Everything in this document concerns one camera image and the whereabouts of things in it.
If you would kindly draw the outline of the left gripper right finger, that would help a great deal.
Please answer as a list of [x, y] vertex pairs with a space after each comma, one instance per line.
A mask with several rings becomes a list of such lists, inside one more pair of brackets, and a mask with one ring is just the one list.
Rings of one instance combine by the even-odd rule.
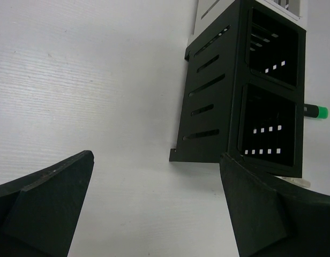
[[220, 174], [240, 256], [330, 256], [330, 196], [223, 154]]

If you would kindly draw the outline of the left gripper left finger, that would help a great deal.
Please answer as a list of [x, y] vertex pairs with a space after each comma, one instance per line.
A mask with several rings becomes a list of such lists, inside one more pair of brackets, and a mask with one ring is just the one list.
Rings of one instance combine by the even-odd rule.
[[84, 150], [0, 185], [0, 256], [67, 256], [94, 167]]

